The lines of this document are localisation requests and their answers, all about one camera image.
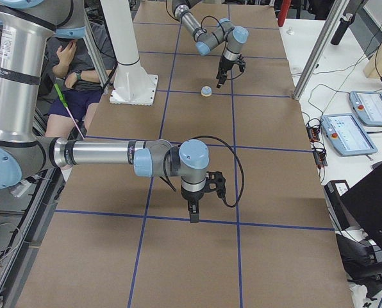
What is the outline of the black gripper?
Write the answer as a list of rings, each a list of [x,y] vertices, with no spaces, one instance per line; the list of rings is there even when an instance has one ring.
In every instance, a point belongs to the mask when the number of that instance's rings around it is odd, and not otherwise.
[[[225,84],[228,77],[228,71],[232,70],[236,62],[237,60],[230,60],[224,55],[221,56],[216,76],[216,79],[218,80],[217,88],[221,88]]]
[[[187,201],[188,212],[191,223],[199,222],[199,200],[203,198],[204,194],[211,193],[209,189],[202,189],[200,191],[181,190],[182,197]]]

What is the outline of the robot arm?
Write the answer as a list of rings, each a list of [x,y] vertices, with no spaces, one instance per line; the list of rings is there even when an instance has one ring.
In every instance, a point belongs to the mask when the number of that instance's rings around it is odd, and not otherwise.
[[[174,147],[165,140],[72,141],[78,123],[88,128],[103,96],[98,65],[117,80],[117,91],[143,100],[157,77],[140,65],[129,7],[119,4],[120,30],[128,40],[124,57],[130,64],[103,60],[90,49],[99,44],[112,51],[102,27],[87,24],[83,1],[0,1],[3,34],[0,43],[0,189],[50,167],[78,164],[131,164],[138,176],[181,179],[191,222],[199,220],[199,200],[208,192],[209,152],[191,139]],[[64,90],[49,110],[46,132],[36,136],[33,119],[44,59]]]
[[[245,72],[246,62],[241,50],[247,42],[249,32],[244,27],[236,26],[229,19],[223,18],[217,21],[216,29],[209,33],[191,12],[198,3],[199,1],[173,0],[171,10],[167,13],[191,34],[200,55],[208,55],[217,46],[224,44],[216,75],[219,89],[229,80],[228,73],[234,66],[238,66],[240,74]]]

